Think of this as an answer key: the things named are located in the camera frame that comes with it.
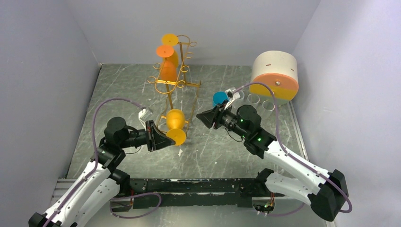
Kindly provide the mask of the blue wine glass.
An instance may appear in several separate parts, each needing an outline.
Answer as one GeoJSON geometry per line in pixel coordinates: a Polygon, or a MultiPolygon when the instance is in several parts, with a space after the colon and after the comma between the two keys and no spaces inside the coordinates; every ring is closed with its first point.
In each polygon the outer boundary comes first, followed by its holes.
{"type": "Polygon", "coordinates": [[[212,106],[215,107],[216,105],[221,105],[224,102],[229,101],[228,95],[225,91],[218,91],[213,94],[212,97],[212,106]]]}

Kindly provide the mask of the yellow wine glass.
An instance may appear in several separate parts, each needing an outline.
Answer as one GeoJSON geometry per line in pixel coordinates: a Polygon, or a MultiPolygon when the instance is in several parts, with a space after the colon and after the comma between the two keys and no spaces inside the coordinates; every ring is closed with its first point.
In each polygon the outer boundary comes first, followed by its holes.
{"type": "Polygon", "coordinates": [[[178,36],[174,34],[165,34],[161,38],[162,42],[162,57],[170,61],[175,68],[178,67],[178,54],[175,46],[178,44],[178,36]]]}
{"type": "Polygon", "coordinates": [[[166,125],[168,131],[166,136],[171,138],[176,146],[182,145],[186,140],[186,133],[183,128],[185,125],[184,113],[179,109],[172,109],[166,115],[166,125]]]}

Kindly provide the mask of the clear wine glass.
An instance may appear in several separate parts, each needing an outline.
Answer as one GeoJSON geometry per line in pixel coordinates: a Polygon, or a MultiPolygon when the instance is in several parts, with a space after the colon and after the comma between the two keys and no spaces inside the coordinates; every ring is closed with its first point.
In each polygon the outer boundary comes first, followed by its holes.
{"type": "Polygon", "coordinates": [[[233,106],[239,107],[244,103],[244,92],[242,90],[233,94],[234,102],[233,106]]]}
{"type": "Polygon", "coordinates": [[[260,97],[257,94],[250,93],[247,97],[246,103],[254,107],[255,110],[258,110],[260,102],[260,97]]]}
{"type": "Polygon", "coordinates": [[[262,119],[267,119],[271,116],[273,111],[275,110],[275,104],[269,100],[265,100],[262,103],[262,119]]]}

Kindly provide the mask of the gold wire glass rack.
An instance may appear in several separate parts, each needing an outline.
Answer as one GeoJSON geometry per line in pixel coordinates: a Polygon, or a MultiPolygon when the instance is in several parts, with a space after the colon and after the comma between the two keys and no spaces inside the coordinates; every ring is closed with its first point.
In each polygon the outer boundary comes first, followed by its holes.
{"type": "Polygon", "coordinates": [[[160,57],[161,62],[155,63],[153,65],[153,68],[157,71],[157,75],[150,76],[147,79],[147,82],[149,84],[153,84],[155,90],[158,93],[166,95],[166,106],[164,111],[159,116],[157,123],[159,123],[160,120],[162,119],[166,121],[167,112],[174,108],[172,95],[176,89],[185,87],[196,88],[194,101],[197,101],[198,91],[199,88],[201,87],[201,81],[199,81],[198,83],[192,83],[187,79],[187,74],[190,71],[190,67],[188,64],[186,64],[186,61],[193,57],[193,53],[190,51],[190,49],[196,47],[197,42],[192,41],[190,37],[186,35],[176,35],[176,36],[178,36],[178,44],[174,47],[178,54],[178,68],[177,68],[176,81],[171,82],[171,81],[161,80],[159,78],[160,63],[162,62],[161,57],[160,57]]]}

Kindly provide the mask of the orange wine glass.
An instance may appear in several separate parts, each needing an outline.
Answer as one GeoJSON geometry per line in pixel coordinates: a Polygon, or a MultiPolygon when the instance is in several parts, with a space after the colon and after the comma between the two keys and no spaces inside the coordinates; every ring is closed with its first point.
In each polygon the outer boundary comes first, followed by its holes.
{"type": "Polygon", "coordinates": [[[162,58],[159,69],[159,78],[166,81],[176,81],[178,68],[178,55],[170,45],[161,45],[156,53],[162,58]]]}

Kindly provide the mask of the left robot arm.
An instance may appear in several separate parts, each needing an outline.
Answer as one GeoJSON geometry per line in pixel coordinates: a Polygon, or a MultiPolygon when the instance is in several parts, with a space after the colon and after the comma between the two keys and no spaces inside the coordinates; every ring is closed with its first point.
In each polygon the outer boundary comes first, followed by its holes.
{"type": "Polygon", "coordinates": [[[43,214],[34,213],[30,227],[77,227],[90,219],[106,202],[116,196],[132,196],[129,174],[117,167],[126,157],[124,148],[147,146],[148,151],[175,145],[153,120],[137,130],[122,117],[110,119],[104,137],[86,168],[73,185],[43,214]]]}

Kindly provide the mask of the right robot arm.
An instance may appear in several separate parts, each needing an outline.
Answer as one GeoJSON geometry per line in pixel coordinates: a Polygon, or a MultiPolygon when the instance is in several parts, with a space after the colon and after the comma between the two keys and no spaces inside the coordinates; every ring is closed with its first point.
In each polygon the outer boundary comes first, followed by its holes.
{"type": "Polygon", "coordinates": [[[334,221],[349,201],[345,175],[335,169],[330,172],[320,168],[284,146],[261,127],[261,117],[251,105],[243,105],[232,113],[217,105],[198,113],[196,117],[207,127],[225,127],[244,140],[244,146],[253,155],[268,159],[292,175],[284,177],[273,170],[258,174],[255,190],[261,196],[270,192],[287,195],[310,206],[312,211],[326,221],[334,221]]]}

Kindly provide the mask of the round beige drawer cabinet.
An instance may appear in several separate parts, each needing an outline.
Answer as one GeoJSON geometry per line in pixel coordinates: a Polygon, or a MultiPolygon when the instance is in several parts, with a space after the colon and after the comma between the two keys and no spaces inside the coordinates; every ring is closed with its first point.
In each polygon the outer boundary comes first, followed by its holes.
{"type": "Polygon", "coordinates": [[[261,53],[253,62],[251,82],[269,86],[278,105],[292,101],[299,90],[295,57],[282,51],[261,53]]]}

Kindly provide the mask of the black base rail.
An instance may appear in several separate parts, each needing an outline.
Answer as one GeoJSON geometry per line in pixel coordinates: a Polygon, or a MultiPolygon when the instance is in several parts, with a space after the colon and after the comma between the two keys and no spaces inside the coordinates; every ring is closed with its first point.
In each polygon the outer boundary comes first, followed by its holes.
{"type": "Polygon", "coordinates": [[[135,209],[162,207],[225,206],[253,207],[253,200],[270,199],[273,195],[255,178],[211,179],[130,179],[118,197],[148,193],[133,200],[135,209]]]}

